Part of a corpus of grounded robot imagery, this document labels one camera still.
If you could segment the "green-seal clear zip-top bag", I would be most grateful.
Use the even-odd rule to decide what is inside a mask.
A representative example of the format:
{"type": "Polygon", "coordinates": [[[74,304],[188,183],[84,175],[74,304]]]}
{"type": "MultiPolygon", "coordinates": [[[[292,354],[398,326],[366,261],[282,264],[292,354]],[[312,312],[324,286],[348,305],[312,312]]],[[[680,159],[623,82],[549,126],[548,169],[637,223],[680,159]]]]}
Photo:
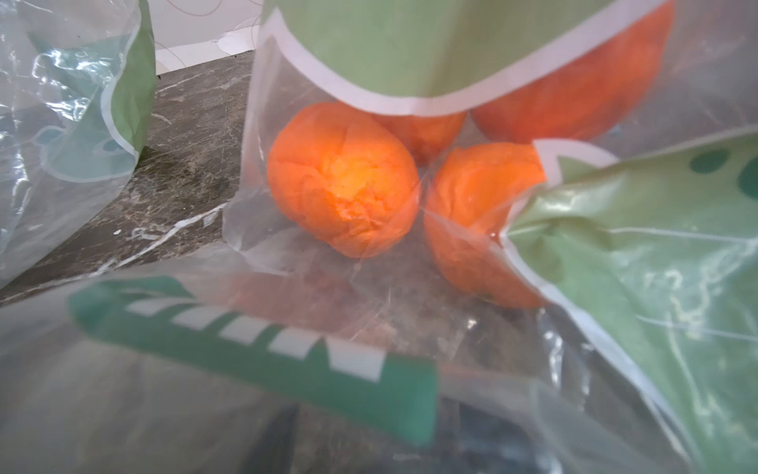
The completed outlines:
{"type": "Polygon", "coordinates": [[[753,1],[264,1],[222,239],[1,310],[5,473],[753,473],[753,1]]]}

